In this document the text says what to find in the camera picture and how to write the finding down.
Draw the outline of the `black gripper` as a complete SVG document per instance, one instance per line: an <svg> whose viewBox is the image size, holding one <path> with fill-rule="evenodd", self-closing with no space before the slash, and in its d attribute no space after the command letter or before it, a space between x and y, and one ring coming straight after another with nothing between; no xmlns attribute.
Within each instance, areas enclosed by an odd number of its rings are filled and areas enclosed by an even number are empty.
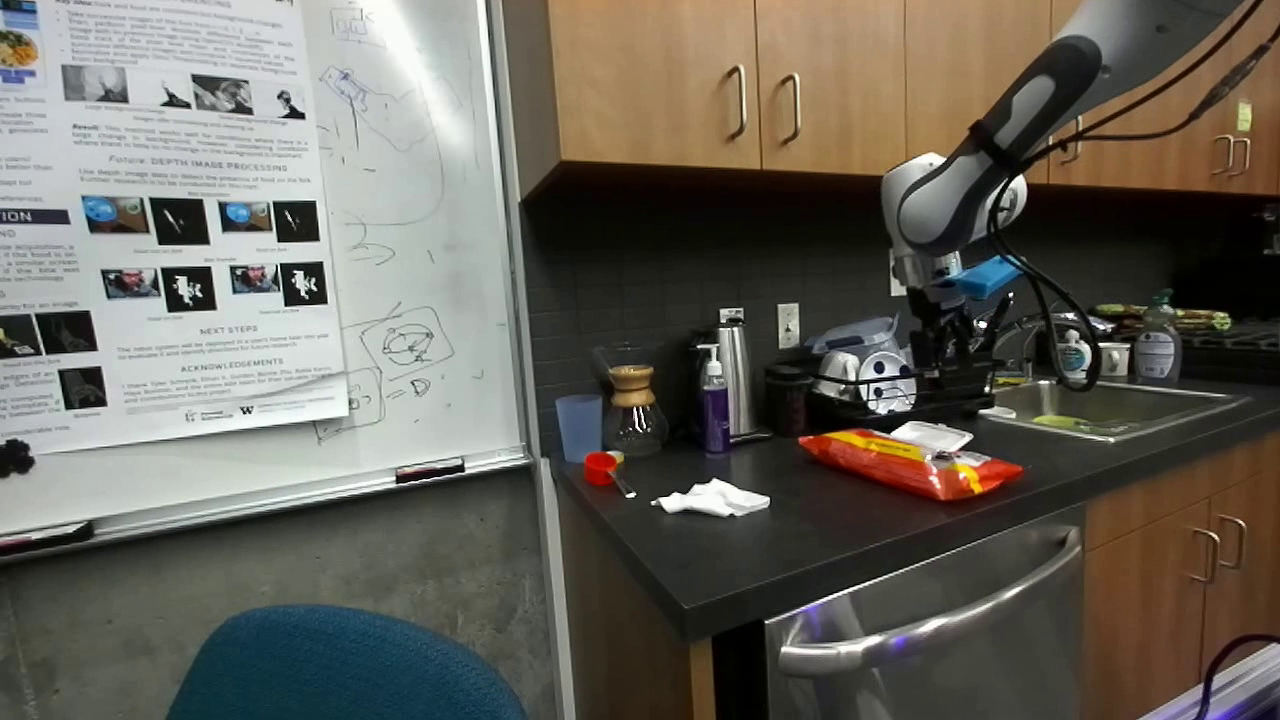
<svg viewBox="0 0 1280 720"><path fill-rule="evenodd" d="M994 352L964 309L945 309L923 291L910 295L913 309L913 359L923 399L980 399Z"/></svg>

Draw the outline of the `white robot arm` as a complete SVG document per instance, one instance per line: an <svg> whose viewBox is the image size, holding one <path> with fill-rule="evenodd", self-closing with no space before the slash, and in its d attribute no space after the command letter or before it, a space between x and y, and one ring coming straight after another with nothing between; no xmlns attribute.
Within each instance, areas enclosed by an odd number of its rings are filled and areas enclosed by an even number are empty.
<svg viewBox="0 0 1280 720"><path fill-rule="evenodd" d="M964 250L1002 236L1029 205L1029 167L1060 130L1174 63L1191 74L1234 39L1259 0L1080 0L1063 28L975 115L953 154L920 154L880 180L892 276L910 290L920 412L974 412L988 399L994 345L964 291Z"/></svg>

